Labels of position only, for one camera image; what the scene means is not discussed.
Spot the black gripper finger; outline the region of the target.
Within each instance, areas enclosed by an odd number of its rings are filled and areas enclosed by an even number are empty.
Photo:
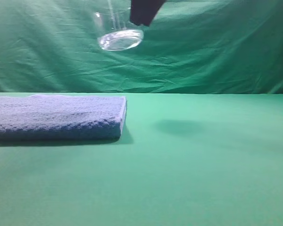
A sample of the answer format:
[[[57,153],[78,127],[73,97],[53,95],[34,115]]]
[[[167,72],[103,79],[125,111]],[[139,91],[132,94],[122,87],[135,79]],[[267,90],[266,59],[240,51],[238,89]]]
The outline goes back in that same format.
[[[150,26],[166,0],[131,0],[130,22],[137,26]]]

